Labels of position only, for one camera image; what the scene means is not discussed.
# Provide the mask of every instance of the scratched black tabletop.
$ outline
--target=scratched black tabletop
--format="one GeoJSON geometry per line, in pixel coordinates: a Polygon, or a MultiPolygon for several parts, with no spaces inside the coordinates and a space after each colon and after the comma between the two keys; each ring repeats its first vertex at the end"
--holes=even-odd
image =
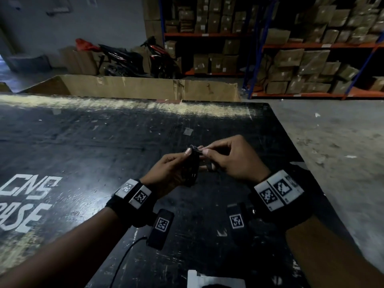
{"type": "MultiPolygon", "coordinates": [[[[3,188],[8,193],[0,195],[0,211],[7,208],[10,213],[5,220],[0,215],[1,271],[98,212],[123,182],[143,175],[162,155],[183,151],[190,144],[207,145],[241,134],[272,171],[303,161],[268,104],[138,103],[72,107],[0,102],[0,185],[16,174],[26,175],[15,177],[3,188]],[[193,129],[190,136],[183,134],[186,127],[193,129]],[[48,177],[39,189],[40,181],[48,177]],[[36,186],[29,184],[11,195],[13,188],[33,179],[36,186]]],[[[309,172],[308,178],[316,186],[317,215],[351,240],[309,172]]],[[[162,198],[155,211],[165,208],[175,213],[164,249],[138,243],[115,287],[186,287],[188,270],[244,278],[248,285],[262,287],[274,286],[279,277],[282,287],[308,287],[283,238],[263,237],[261,232],[252,249],[234,244],[226,206],[249,203],[248,194],[246,186],[219,172],[199,174],[192,188],[179,187],[162,198]]],[[[88,286],[108,287],[127,246],[149,232],[149,227],[131,228],[88,286]]]]}

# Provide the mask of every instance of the large open cardboard box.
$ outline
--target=large open cardboard box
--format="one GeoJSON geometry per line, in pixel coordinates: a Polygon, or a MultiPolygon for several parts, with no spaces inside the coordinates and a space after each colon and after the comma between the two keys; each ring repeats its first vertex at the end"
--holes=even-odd
{"type": "Polygon", "coordinates": [[[78,97],[238,102],[237,84],[133,77],[59,75],[22,93],[78,97]]]}

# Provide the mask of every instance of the person's left hand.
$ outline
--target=person's left hand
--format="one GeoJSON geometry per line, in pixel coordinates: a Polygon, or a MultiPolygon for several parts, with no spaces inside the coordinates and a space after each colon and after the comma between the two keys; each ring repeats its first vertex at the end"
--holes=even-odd
{"type": "Polygon", "coordinates": [[[149,172],[140,179],[143,185],[146,185],[157,198],[164,197],[177,186],[184,183],[182,178],[182,164],[191,155],[189,148],[179,154],[164,155],[149,172]]]}

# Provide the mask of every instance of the white wall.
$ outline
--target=white wall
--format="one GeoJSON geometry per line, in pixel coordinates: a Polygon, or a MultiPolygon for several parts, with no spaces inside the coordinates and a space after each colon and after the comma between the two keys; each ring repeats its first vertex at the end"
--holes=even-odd
{"type": "Polygon", "coordinates": [[[22,53],[45,53],[53,67],[63,66],[57,50],[75,45],[76,38],[127,49],[146,39],[141,0],[97,0],[97,8],[87,0],[69,0],[73,11],[54,17],[46,11],[66,0],[18,1],[21,11],[0,0],[5,32],[22,53]]]}

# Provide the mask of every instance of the scooter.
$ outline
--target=scooter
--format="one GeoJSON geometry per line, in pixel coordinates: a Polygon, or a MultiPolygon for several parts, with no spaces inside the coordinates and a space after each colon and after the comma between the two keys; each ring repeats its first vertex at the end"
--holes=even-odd
{"type": "Polygon", "coordinates": [[[109,65],[105,69],[106,76],[119,77],[154,77],[160,79],[175,79],[179,72],[174,60],[164,48],[156,45],[154,36],[147,39],[141,46],[145,46],[151,53],[151,74],[147,74],[143,69],[143,57],[139,53],[128,52],[126,49],[113,48],[99,44],[104,56],[99,63],[99,71],[105,57],[108,62],[114,61],[116,64],[109,65]]]}

